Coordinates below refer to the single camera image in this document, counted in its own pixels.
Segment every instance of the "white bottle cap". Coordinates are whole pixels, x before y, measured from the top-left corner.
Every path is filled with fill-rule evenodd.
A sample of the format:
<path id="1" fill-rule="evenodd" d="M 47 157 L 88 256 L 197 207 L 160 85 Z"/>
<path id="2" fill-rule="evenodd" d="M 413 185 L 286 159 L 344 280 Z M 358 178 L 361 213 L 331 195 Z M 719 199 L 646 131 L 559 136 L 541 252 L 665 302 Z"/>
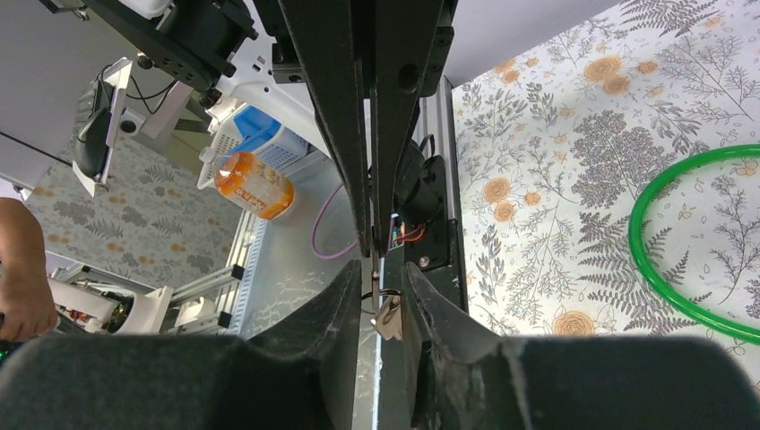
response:
<path id="1" fill-rule="evenodd" d="M 216 151 L 208 146 L 203 148 L 201 153 L 198 154 L 198 159 L 205 164 L 211 163 L 213 159 L 215 158 L 216 158 Z"/>

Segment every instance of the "white plastic basket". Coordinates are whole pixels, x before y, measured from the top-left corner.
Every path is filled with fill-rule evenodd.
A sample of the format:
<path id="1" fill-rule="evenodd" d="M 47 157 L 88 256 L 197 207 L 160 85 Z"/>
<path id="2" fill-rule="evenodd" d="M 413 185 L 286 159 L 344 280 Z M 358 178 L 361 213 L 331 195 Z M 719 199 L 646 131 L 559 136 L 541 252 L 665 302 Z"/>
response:
<path id="1" fill-rule="evenodd" d="M 227 154 L 243 141 L 243 135 L 235 125 L 234 118 L 248 106 L 244 104 L 238 107 L 232 115 L 221 122 L 219 130 L 214 134 L 212 146 L 209 147 L 216 153 L 216 157 Z M 253 151 L 261 161 L 276 170 L 282 170 L 302 159 L 307 152 L 308 142 L 282 124 L 280 124 L 280 130 L 274 137 Z M 201 175 L 198 178 L 198 189 L 203 190 L 208 186 L 213 186 L 216 175 L 216 157 L 203 163 Z"/>

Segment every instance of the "human arm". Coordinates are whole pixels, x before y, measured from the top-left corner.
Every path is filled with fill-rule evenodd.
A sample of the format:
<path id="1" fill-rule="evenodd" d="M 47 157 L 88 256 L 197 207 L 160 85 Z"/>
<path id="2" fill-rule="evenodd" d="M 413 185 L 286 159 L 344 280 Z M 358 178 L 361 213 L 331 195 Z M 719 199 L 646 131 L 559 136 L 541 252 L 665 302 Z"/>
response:
<path id="1" fill-rule="evenodd" d="M 57 321 L 45 273 L 42 228 L 22 202 L 0 198 L 0 340 L 21 342 Z"/>

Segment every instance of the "floral tablecloth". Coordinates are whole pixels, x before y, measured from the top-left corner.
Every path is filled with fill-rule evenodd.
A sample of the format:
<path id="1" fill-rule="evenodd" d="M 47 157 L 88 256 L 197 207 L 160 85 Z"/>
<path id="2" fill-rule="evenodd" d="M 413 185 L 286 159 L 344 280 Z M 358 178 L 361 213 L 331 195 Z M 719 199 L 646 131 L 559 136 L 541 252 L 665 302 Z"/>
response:
<path id="1" fill-rule="evenodd" d="M 712 339 L 760 391 L 760 348 L 675 311 L 627 245 L 664 168 L 757 141 L 759 33 L 757 0 L 631 0 L 455 89 L 471 315 L 500 334 Z M 644 239 L 683 296 L 760 328 L 757 169 L 682 176 Z"/>

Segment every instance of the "green rubber ring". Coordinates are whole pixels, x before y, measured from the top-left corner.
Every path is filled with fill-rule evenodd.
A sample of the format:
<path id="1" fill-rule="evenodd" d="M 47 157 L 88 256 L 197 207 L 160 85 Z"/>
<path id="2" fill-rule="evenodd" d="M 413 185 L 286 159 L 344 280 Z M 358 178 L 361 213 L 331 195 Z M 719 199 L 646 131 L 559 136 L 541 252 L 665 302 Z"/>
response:
<path id="1" fill-rule="evenodd" d="M 728 334 L 740 340 L 760 344 L 760 330 L 739 324 L 710 313 L 689 299 L 681 296 L 654 268 L 649 255 L 646 253 L 643 243 L 643 222 L 646 210 L 652 204 L 654 197 L 678 176 L 683 175 L 693 168 L 699 168 L 717 161 L 726 159 L 739 159 L 744 157 L 760 157 L 760 144 L 731 146 L 718 150 L 709 150 L 702 154 L 689 157 L 667 168 L 655 177 L 643 193 L 636 200 L 634 210 L 631 212 L 631 222 L 628 224 L 628 244 L 631 247 L 631 255 L 634 262 L 642 273 L 643 278 L 649 282 L 652 289 L 662 298 L 667 300 L 673 307 L 686 314 L 695 321 L 710 327 L 716 331 Z"/>

